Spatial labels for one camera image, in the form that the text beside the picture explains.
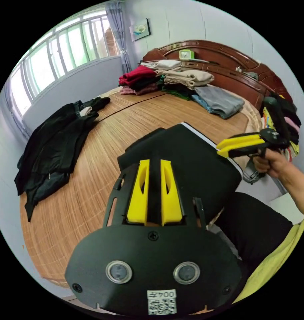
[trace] alarm clock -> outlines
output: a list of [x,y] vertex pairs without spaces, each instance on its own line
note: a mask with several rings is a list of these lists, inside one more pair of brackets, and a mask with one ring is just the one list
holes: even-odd
[[179,59],[180,60],[194,59],[194,52],[189,49],[182,49],[179,51]]

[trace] black pants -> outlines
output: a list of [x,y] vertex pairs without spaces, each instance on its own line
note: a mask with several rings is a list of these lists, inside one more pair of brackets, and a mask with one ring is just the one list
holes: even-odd
[[231,240],[251,274],[285,239],[293,224],[245,193],[235,192],[215,224]]

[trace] brick wall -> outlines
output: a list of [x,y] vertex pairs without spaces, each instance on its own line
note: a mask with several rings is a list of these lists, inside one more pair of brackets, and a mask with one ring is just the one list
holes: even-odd
[[109,27],[105,32],[105,38],[108,46],[108,51],[110,56],[117,56],[119,55],[119,50],[117,48],[113,33],[111,28]]

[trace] qr code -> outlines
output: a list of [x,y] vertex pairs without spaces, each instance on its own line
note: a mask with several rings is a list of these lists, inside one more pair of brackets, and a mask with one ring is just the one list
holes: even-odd
[[165,314],[176,313],[175,299],[148,300],[149,315],[160,316]]

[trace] hand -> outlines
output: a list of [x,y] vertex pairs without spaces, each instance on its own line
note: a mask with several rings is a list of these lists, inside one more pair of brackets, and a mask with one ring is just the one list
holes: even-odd
[[255,169],[260,173],[267,173],[272,178],[279,178],[289,164],[285,156],[279,152],[266,149],[265,157],[254,157]]

